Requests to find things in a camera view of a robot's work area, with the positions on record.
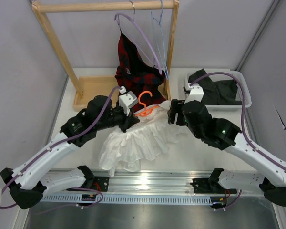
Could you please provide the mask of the orange plastic hanger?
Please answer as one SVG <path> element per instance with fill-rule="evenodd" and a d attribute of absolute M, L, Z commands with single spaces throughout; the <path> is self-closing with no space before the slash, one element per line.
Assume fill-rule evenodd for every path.
<path fill-rule="evenodd" d="M 153 112 L 154 109 L 159 108 L 158 105 L 153 105 L 153 106 L 151 106 L 151 107 L 148 108 L 147 105 L 146 105 L 146 103 L 143 103 L 143 102 L 141 101 L 141 97 L 142 97 L 144 94 L 149 94 L 150 97 L 153 96 L 153 94 L 152 94 L 150 91 L 143 91 L 143 92 L 141 92 L 141 93 L 139 94 L 138 102 L 139 102 L 140 105 L 143 105 L 143 110 L 142 110 L 141 112 L 135 114 L 136 117 L 147 117 L 147 116 L 149 116 L 149 115 Z"/>

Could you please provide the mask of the white skirt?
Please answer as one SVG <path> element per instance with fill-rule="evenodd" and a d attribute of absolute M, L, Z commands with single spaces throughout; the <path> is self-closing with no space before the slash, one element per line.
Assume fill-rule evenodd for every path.
<path fill-rule="evenodd" d="M 168 124 L 167 112 L 171 101 L 159 104 L 147 117 L 139 117 L 139 123 L 125 133 L 115 128 L 106 138 L 98 158 L 101 169 L 114 176 L 118 165 L 129 172 L 141 169 L 141 160 L 153 161 L 169 147 L 180 142 L 186 131 L 178 125 Z"/>

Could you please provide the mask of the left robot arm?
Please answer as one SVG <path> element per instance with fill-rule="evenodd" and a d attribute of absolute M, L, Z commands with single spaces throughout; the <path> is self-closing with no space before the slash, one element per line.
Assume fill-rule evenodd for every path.
<path fill-rule="evenodd" d="M 67 155 L 94 139 L 98 131 L 117 126 L 126 132 L 138 123 L 140 120 L 132 111 L 137 103 L 138 99 L 132 92 L 120 95 L 115 107 L 112 107 L 109 97 L 98 95 L 70 118 L 33 158 L 15 169 L 3 169 L 0 176 L 15 204 L 21 209 L 29 209 L 52 193 L 65 189 L 88 191 L 97 188 L 95 176 L 87 166 L 51 176 L 46 174 Z"/>

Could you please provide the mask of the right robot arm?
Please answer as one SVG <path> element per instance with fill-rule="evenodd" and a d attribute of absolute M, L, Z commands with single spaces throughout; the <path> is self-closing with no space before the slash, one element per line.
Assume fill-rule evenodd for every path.
<path fill-rule="evenodd" d="M 203 143 L 230 153 L 255 169 L 254 172 L 235 172 L 215 168 L 209 178 L 192 180 L 195 193 L 249 191 L 261 193 L 270 202 L 286 207 L 286 162 L 249 139 L 231 121 L 213 118 L 199 101 L 173 99 L 168 110 L 168 123 L 186 126 Z"/>

